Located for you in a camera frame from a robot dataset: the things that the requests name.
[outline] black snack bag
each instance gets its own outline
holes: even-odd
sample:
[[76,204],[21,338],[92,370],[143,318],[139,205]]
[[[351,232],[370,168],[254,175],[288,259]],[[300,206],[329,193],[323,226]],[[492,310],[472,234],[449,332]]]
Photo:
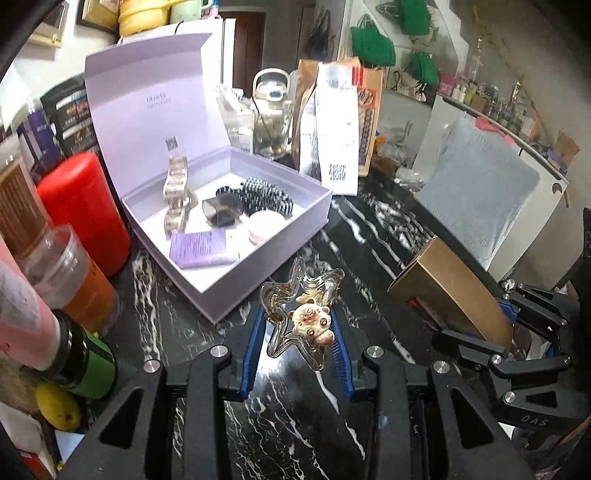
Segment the black snack bag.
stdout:
[[41,97],[41,104],[66,157],[88,150],[100,153],[83,73],[53,87]]

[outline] lavender gift box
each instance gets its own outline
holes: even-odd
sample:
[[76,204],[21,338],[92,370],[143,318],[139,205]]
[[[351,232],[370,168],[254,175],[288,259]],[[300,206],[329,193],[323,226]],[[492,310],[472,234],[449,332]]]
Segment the lavender gift box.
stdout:
[[[129,221],[146,249],[212,322],[222,320],[327,222],[332,192],[257,155],[230,147],[213,92],[203,86],[207,34],[153,38],[107,48],[86,59],[86,90],[105,164]],[[186,156],[199,205],[186,232],[210,229],[201,202],[247,177],[274,183],[294,200],[293,215],[255,246],[241,218],[227,230],[239,251],[232,265],[181,270],[168,257],[162,197],[168,158]]]

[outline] purple card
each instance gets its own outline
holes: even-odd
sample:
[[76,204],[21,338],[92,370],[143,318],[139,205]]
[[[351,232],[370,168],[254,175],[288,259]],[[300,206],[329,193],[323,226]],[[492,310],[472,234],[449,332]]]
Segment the purple card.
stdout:
[[223,229],[175,233],[171,238],[169,256],[182,270],[231,265],[239,260],[238,254],[226,252],[226,231]]

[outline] green bag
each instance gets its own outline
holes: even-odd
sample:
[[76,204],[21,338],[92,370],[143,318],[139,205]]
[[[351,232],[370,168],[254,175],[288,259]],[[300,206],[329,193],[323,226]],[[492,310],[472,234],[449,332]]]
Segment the green bag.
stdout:
[[439,74],[431,57],[423,51],[416,51],[410,59],[407,72],[420,83],[439,85]]
[[388,37],[384,37],[373,22],[360,22],[363,27],[351,27],[351,42],[353,56],[359,57],[362,62],[371,63],[380,67],[396,65],[396,52],[394,43]]
[[405,35],[419,37],[429,33],[431,15],[424,0],[400,0],[400,29]]

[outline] qr code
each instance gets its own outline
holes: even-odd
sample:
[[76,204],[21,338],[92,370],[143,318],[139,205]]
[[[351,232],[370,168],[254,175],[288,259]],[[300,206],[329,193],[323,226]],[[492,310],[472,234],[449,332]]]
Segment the qr code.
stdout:
[[178,148],[177,137],[170,137],[166,139],[166,148],[168,148],[169,152],[172,150],[176,150]]
[[330,164],[329,167],[330,181],[344,181],[345,179],[345,165]]

